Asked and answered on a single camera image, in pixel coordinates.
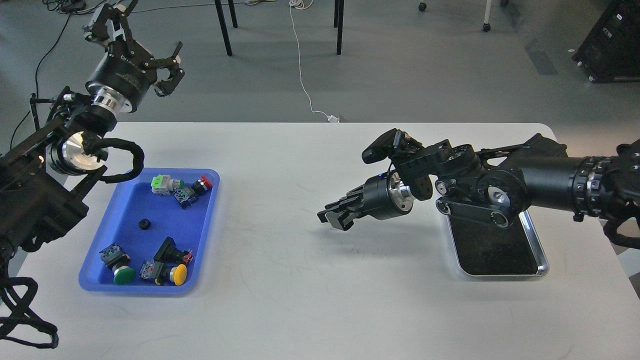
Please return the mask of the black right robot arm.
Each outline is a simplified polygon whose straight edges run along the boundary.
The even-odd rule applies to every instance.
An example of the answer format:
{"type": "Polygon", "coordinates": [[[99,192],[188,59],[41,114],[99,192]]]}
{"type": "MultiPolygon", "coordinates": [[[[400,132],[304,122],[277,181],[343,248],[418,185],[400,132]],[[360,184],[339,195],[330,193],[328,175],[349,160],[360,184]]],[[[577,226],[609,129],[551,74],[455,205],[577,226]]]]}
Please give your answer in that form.
{"type": "Polygon", "coordinates": [[[519,145],[476,151],[451,146],[447,139],[430,146],[400,129],[390,129],[366,148],[361,158],[372,164],[389,159],[390,168],[368,178],[317,216],[347,231],[355,219],[386,220],[409,214],[413,202],[439,194],[441,214],[508,228],[529,207],[571,212],[606,221],[610,243],[639,248],[638,237],[618,228],[639,219],[638,141],[623,143],[614,156],[569,157],[567,147],[540,133],[519,145]]]}

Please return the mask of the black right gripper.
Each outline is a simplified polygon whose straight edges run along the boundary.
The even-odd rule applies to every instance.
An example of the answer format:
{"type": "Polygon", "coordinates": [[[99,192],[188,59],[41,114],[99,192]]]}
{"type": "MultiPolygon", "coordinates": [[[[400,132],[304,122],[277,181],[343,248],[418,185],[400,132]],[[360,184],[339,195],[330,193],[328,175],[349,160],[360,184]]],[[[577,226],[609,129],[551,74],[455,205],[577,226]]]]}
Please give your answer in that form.
{"type": "Polygon", "coordinates": [[[409,214],[414,197],[396,172],[380,173],[368,178],[365,184],[348,191],[336,202],[327,203],[317,213],[321,223],[348,231],[355,219],[371,216],[387,220],[409,214]]]}

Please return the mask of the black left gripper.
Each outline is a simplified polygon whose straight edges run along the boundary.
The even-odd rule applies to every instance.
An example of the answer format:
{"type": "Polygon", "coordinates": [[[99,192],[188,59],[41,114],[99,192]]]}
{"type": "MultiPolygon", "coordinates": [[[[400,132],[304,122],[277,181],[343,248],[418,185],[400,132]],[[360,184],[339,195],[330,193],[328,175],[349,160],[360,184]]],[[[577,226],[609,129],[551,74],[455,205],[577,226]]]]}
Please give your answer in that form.
{"type": "Polygon", "coordinates": [[[128,6],[106,2],[98,7],[88,25],[83,27],[84,39],[105,50],[103,59],[86,82],[86,89],[91,95],[96,95],[100,88],[118,92],[125,100],[122,109],[125,113],[138,110],[151,85],[158,97],[167,97],[185,77],[179,57],[182,41],[177,43],[169,57],[153,58],[149,55],[148,59],[142,60],[142,69],[126,57],[136,54],[128,16],[137,4],[137,0],[132,0],[128,6]],[[124,44],[126,55],[119,47],[109,47],[110,43],[124,44]]]}

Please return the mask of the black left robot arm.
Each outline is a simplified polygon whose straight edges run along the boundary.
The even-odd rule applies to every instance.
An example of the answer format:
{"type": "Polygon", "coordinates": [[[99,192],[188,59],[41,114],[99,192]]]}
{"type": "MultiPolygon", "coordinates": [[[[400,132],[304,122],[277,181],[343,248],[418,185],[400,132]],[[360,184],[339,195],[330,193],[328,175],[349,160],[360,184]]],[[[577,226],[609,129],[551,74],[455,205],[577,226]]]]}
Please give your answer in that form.
{"type": "Polygon", "coordinates": [[[179,42],[158,58],[132,35],[129,16],[137,6],[104,2],[84,28],[84,38],[104,55],[86,82],[86,93],[65,87],[53,98],[30,96],[35,132],[1,155],[1,339],[37,349],[55,349],[58,328],[30,308],[38,283],[10,276],[18,249],[38,251],[64,237],[87,216],[85,196],[98,182],[135,179],[144,151],[135,142],[107,137],[121,113],[137,111],[149,89],[173,93],[185,76],[179,42]]]}

